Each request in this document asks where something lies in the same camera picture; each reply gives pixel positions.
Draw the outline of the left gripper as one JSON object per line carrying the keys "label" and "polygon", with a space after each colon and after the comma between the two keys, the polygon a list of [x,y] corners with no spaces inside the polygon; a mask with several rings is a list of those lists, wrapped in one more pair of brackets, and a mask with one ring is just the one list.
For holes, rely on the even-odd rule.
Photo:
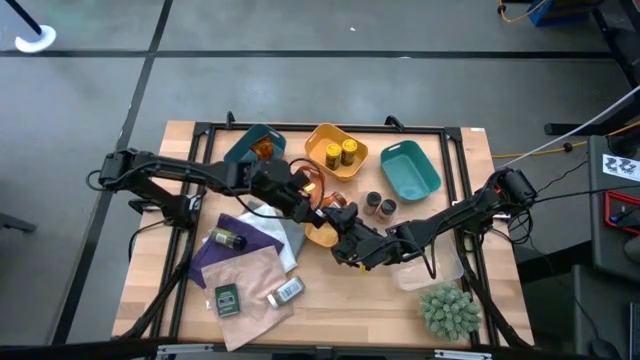
{"label": "left gripper", "polygon": [[253,162],[247,175],[249,193],[296,223],[320,228],[327,219],[325,208],[311,208],[309,197],[294,185],[292,174],[284,160]]}

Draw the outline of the amber spice jar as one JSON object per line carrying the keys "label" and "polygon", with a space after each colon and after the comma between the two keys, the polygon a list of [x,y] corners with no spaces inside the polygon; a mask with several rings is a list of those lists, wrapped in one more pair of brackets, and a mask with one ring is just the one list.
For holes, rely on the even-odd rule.
{"label": "amber spice jar", "polygon": [[258,161],[270,161],[274,157],[274,145],[269,135],[264,135],[256,140],[250,150],[255,154]]}

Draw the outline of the grey cloth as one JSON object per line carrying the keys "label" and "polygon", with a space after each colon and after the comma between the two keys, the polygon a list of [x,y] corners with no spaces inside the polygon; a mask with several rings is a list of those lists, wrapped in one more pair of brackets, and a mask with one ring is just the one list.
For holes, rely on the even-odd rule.
{"label": "grey cloth", "polygon": [[291,246],[292,253],[298,258],[304,243],[306,241],[305,227],[303,224],[297,224],[292,220],[280,219],[280,224],[286,233],[287,239]]}

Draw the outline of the small orange plastic bin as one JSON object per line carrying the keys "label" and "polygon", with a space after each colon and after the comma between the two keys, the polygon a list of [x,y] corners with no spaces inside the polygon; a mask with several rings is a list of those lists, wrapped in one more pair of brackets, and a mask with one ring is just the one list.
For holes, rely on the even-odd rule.
{"label": "small orange plastic bin", "polygon": [[299,190],[309,197],[313,210],[321,206],[325,193],[325,176],[311,165],[300,166],[293,174],[292,180]]}

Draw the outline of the large yellow plastic bin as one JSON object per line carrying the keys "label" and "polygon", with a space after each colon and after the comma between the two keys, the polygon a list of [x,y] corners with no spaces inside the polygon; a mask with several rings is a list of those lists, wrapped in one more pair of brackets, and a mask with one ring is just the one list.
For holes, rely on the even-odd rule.
{"label": "large yellow plastic bin", "polygon": [[[341,146],[342,142],[352,138],[358,143],[355,161],[351,166],[343,166],[340,160],[340,166],[336,170],[330,170],[325,166],[326,147],[330,143],[336,143]],[[332,175],[336,180],[342,182],[350,181],[363,166],[368,157],[368,147],[356,139],[353,135],[339,129],[337,126],[323,123],[315,128],[304,144],[305,153],[308,158],[316,164],[321,170]]]}

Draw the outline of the teal green plastic bin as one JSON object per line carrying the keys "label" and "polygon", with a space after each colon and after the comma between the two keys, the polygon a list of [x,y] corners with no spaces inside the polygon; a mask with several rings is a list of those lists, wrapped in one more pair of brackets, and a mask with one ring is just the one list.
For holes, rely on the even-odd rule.
{"label": "teal green plastic bin", "polygon": [[422,148],[404,140],[384,148],[380,167],[396,197],[402,203],[415,203],[439,190],[441,177]]}

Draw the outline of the green spice jar black cap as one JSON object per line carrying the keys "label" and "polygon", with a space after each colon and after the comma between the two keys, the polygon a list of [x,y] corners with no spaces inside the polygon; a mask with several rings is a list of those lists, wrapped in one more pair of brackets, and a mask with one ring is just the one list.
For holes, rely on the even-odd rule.
{"label": "green spice jar black cap", "polygon": [[218,245],[237,251],[244,250],[247,245],[245,237],[219,227],[214,227],[209,232],[208,239]]}

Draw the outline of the purple cloth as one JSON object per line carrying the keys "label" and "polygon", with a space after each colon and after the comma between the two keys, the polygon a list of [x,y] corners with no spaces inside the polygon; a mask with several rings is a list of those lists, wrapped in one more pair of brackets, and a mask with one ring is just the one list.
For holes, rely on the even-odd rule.
{"label": "purple cloth", "polygon": [[222,213],[218,218],[216,226],[236,235],[243,236],[247,244],[243,250],[234,250],[207,240],[194,255],[188,269],[188,278],[194,281],[200,288],[205,287],[201,272],[203,267],[269,246],[274,246],[277,253],[280,253],[284,248],[284,244],[276,238],[228,214]]}

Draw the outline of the beige cloth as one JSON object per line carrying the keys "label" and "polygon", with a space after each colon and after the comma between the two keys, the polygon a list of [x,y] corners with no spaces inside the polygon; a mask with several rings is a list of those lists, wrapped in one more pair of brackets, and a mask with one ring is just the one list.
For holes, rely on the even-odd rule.
{"label": "beige cloth", "polygon": [[[232,257],[201,270],[205,297],[217,316],[226,348],[237,350],[268,332],[294,314],[292,304],[275,309],[267,299],[288,280],[274,246]],[[217,311],[216,288],[234,285],[239,312],[221,316]]]}

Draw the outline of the green artificial plant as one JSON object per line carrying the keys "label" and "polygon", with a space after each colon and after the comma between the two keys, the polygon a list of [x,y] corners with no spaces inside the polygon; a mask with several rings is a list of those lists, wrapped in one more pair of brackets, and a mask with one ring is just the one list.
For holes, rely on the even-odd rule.
{"label": "green artificial plant", "polygon": [[455,283],[442,283],[420,297],[426,330],[436,337],[467,340],[480,327],[480,307]]}

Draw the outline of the black crossbar with silver plates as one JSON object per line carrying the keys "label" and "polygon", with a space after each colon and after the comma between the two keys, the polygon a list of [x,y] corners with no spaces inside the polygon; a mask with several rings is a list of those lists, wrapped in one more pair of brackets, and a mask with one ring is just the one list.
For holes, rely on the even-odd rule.
{"label": "black crossbar with silver plates", "polygon": [[[130,360],[155,355],[225,352],[222,343],[181,343],[175,338],[115,339],[99,342],[54,345],[0,345],[0,360]],[[456,348],[435,345],[423,348],[360,347],[337,345],[245,345],[239,352],[305,353],[322,358],[339,355],[420,354],[434,356],[454,352]]]}

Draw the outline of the white sticker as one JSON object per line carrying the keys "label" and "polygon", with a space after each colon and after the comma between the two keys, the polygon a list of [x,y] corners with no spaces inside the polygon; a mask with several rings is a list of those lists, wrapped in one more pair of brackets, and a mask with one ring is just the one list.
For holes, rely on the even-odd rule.
{"label": "white sticker", "polygon": [[602,155],[602,172],[640,182],[640,161],[609,154]]}

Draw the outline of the blue box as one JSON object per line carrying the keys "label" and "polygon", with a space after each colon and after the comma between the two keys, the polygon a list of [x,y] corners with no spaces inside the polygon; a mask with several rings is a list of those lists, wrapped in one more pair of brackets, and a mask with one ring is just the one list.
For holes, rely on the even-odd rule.
{"label": "blue box", "polygon": [[580,23],[604,0],[534,0],[528,15],[536,27]]}

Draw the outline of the black desk leg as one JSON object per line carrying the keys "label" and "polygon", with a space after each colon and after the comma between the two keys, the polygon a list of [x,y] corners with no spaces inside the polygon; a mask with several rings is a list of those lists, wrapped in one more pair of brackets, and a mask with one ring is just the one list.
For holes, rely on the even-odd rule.
{"label": "black desk leg", "polygon": [[544,131],[548,135],[604,135],[622,129],[628,122],[640,116],[640,0],[604,0],[591,12],[588,19],[595,21],[608,51],[569,51],[566,56],[576,59],[611,58],[622,71],[628,85],[638,91],[632,98],[627,99],[622,107],[616,108],[603,120],[596,120],[583,127],[547,123]]}

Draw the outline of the black aluminium frame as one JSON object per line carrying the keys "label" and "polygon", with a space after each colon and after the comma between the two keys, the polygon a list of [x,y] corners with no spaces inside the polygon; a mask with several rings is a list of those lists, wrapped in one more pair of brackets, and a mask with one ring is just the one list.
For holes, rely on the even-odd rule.
{"label": "black aluminium frame", "polygon": [[[333,179],[328,183],[331,190],[349,200],[370,191],[390,194],[379,155],[403,140],[418,143],[442,178],[440,189],[427,199],[401,206],[398,221],[424,219],[443,210],[466,190],[479,188],[494,169],[487,135],[480,128],[406,127],[398,132],[389,126],[352,126],[349,133],[368,147],[368,157],[351,181]],[[170,231],[159,225],[158,214],[145,214],[141,225],[113,325],[116,335],[134,325],[159,291],[165,262],[178,260],[182,253],[170,246]],[[523,340],[531,341],[529,316],[506,231],[500,224],[486,236],[484,261],[476,272],[487,277],[492,299],[506,321]],[[397,288],[386,266],[363,272],[338,264],[327,248],[307,244],[298,256],[295,274],[306,288],[293,302],[294,314],[261,335],[261,345],[442,345],[427,332],[419,315],[419,292]],[[223,343],[217,317],[207,309],[204,291],[192,281],[170,294],[151,332],[173,334],[186,343]]]}

